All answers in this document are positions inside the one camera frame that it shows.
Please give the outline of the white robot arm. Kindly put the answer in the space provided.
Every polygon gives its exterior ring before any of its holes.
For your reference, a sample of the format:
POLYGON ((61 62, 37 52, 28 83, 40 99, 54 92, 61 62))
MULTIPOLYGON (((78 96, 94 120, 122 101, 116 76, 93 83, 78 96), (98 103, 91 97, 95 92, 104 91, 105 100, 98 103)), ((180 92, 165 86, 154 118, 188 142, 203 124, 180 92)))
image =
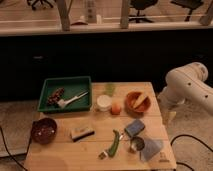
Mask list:
POLYGON ((205 84, 207 78, 208 69, 200 62, 174 68, 166 74, 166 86, 157 96, 164 125, 174 119, 174 108, 185 100, 197 103, 213 116, 213 88, 205 84))

